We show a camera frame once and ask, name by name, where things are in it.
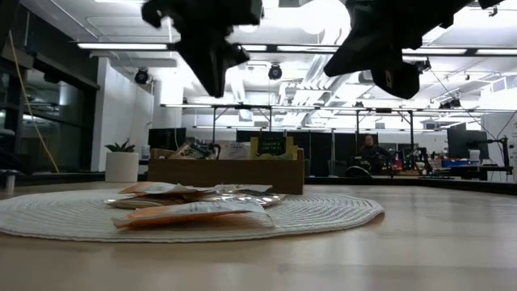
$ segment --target green plant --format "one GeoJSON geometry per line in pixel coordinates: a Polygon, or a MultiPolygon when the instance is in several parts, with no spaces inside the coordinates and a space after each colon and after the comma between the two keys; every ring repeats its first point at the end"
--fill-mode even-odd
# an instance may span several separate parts
{"type": "Polygon", "coordinates": [[[132,153],[135,151],[135,145],[129,145],[126,141],[122,145],[115,143],[114,145],[105,145],[113,153],[132,153]]]}

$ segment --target wooden table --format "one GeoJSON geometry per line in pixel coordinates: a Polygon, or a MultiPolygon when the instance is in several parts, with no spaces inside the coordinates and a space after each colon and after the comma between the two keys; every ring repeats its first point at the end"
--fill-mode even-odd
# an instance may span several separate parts
{"type": "MultiPolygon", "coordinates": [[[[18,194],[120,188],[105,183],[18,194]]],[[[517,200],[430,188],[308,186],[375,199],[354,230],[246,242],[123,244],[0,235],[1,290],[515,290],[517,200]]]]}

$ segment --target wooden box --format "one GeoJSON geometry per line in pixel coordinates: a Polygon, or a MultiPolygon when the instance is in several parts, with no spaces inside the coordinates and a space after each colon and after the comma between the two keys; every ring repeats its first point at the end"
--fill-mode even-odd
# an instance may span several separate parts
{"type": "Polygon", "coordinates": [[[296,161],[150,159],[149,181],[211,187],[218,184],[273,185],[278,194],[303,194],[303,150],[296,161]]]}

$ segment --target round white placemat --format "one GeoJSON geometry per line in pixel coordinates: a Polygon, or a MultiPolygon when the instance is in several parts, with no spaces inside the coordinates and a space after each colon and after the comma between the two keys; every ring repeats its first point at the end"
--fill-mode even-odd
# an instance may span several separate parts
{"type": "Polygon", "coordinates": [[[271,238],[345,230],[372,220],[383,208],[373,200],[339,194],[289,196],[267,208],[271,220],[246,213],[144,230],[117,230],[112,217],[131,210],[112,209],[105,199],[116,190],[59,192],[0,201],[0,231],[34,238],[110,243],[193,243],[271,238]]]}

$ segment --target white planter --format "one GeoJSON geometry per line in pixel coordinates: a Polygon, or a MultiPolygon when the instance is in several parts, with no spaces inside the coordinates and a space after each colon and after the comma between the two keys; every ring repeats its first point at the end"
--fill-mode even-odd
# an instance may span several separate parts
{"type": "Polygon", "coordinates": [[[106,182],[136,182],[138,181],[137,153],[107,153],[106,182]]]}

